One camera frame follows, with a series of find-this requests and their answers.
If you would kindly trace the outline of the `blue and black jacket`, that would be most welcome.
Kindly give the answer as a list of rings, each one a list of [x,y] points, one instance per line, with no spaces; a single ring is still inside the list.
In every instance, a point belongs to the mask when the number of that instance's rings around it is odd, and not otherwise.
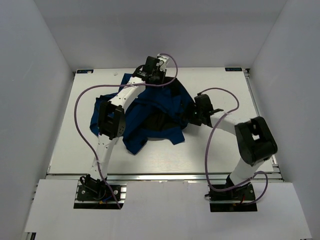
[[[183,115],[194,101],[178,79],[164,87],[147,87],[125,111],[122,141],[136,155],[149,138],[167,139],[173,145],[185,141],[182,130],[189,121]]]

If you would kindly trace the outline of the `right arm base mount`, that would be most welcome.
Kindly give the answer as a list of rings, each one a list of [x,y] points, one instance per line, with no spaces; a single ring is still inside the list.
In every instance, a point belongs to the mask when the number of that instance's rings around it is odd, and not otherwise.
[[[251,183],[229,191],[209,190],[204,198],[209,201],[212,213],[240,213],[257,212],[258,207],[254,202],[256,195]]]

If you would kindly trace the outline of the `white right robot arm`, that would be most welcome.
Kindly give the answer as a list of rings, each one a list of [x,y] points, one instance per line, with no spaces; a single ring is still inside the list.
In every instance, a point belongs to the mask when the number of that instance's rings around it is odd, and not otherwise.
[[[232,113],[236,111],[240,103],[236,100],[236,108],[225,111],[214,109],[208,95],[198,93],[194,102],[186,109],[186,118],[190,124],[206,125],[212,128],[205,149],[204,168],[209,188],[214,192],[226,192],[226,195],[236,200],[244,193],[244,185],[249,183],[257,174],[259,167],[272,155],[277,153],[278,146],[267,125],[266,120],[257,116],[247,121],[234,118]],[[209,179],[208,159],[209,148],[213,133],[216,129],[228,132],[236,137],[240,159],[234,170],[228,175],[224,188],[214,187]]]

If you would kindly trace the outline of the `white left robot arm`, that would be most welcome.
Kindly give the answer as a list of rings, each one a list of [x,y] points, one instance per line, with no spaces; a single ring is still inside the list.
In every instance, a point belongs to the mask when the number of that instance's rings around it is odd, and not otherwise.
[[[123,136],[126,128],[125,113],[129,106],[146,87],[164,87],[169,84],[165,83],[167,65],[169,60],[174,58],[166,53],[160,53],[157,57],[148,56],[145,64],[137,67],[131,75],[128,83],[120,84],[121,90],[110,100],[103,101],[98,110],[98,144],[94,148],[82,134],[77,120],[77,108],[81,97],[88,91],[101,88],[113,87],[112,84],[94,85],[85,89],[77,97],[73,118],[76,130],[83,141],[88,145],[94,154],[94,160],[85,176],[84,184],[93,182],[88,193],[94,199],[99,200],[105,196],[108,185],[108,165],[111,159],[112,151],[119,137]]]

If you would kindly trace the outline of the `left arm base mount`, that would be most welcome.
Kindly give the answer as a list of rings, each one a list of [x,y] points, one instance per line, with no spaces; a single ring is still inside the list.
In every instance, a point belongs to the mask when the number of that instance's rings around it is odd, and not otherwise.
[[[89,174],[79,178],[73,208],[85,210],[120,210],[125,202],[124,185],[93,179]]]

